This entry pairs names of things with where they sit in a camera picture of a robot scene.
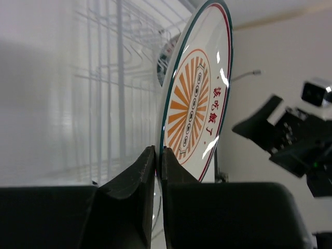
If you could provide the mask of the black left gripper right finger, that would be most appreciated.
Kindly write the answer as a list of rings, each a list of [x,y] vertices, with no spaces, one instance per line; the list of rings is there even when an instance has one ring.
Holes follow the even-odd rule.
[[[163,225],[167,248],[190,248],[199,215],[197,191],[201,183],[178,161],[170,148],[161,160]]]

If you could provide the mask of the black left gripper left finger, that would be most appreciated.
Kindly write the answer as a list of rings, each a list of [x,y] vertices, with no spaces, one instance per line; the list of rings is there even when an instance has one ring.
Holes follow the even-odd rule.
[[[102,231],[111,248],[150,248],[155,187],[155,147],[99,188]]]

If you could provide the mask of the green rimmed white plate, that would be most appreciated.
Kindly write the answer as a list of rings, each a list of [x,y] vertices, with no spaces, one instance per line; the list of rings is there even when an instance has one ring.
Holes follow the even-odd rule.
[[[163,86],[164,78],[168,69],[170,59],[181,33],[173,36],[161,49],[157,60],[157,78]]]

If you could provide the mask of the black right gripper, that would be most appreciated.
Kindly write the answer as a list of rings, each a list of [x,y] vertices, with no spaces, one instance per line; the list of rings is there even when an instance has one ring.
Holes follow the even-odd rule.
[[[232,132],[270,150],[269,160],[292,175],[305,177],[314,197],[331,197],[331,119],[287,107],[274,126],[268,118],[282,101],[272,95]]]

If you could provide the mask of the orange sunburst plate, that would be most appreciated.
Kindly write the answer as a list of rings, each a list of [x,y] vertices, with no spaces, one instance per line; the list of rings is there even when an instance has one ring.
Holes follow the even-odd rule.
[[[156,124],[158,160],[170,148],[204,181],[223,128],[233,65],[233,29],[224,1],[204,1],[181,32],[162,85]]]

